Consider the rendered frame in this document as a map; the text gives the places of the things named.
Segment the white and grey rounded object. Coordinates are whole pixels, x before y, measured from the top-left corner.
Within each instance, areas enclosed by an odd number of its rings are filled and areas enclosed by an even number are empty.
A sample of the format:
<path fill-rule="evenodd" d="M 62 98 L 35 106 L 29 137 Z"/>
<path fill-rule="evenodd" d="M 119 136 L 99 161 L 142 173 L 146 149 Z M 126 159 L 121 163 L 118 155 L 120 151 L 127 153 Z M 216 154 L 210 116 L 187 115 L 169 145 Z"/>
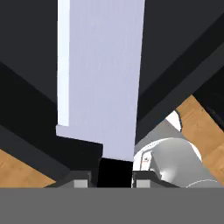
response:
<path fill-rule="evenodd" d="M 177 188 L 223 188 L 203 165 L 197 147 L 182 134 L 177 110 L 171 112 L 135 146 L 133 172 L 152 171 Z"/>

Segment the knife with black handle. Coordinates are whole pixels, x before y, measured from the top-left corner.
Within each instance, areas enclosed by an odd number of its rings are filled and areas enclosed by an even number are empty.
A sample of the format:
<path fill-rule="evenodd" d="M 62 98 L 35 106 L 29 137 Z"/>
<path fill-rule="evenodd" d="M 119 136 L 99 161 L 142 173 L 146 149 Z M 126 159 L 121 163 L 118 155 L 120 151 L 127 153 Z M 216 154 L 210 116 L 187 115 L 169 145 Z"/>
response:
<path fill-rule="evenodd" d="M 58 0 L 56 134 L 78 144 L 76 169 L 99 152 L 98 185 L 130 187 L 145 0 Z"/>

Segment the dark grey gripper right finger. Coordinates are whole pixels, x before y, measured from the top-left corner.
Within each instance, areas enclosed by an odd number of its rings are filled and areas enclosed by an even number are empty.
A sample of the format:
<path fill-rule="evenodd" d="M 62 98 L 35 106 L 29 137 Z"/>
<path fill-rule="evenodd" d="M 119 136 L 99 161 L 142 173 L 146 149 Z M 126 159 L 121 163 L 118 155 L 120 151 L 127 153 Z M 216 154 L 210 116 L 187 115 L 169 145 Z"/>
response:
<path fill-rule="evenodd" d="M 177 188 L 176 185 L 161 180 L 154 171 L 134 171 L 132 188 Z"/>

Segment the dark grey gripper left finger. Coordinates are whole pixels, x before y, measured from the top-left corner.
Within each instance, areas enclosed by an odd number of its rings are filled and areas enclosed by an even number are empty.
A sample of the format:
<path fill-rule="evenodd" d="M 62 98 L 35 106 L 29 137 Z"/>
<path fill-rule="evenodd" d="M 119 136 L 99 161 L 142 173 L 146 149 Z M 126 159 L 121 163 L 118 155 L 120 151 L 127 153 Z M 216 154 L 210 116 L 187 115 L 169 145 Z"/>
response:
<path fill-rule="evenodd" d="M 55 182 L 46 188 L 96 188 L 97 182 L 97 170 L 68 170 L 58 175 Z"/>

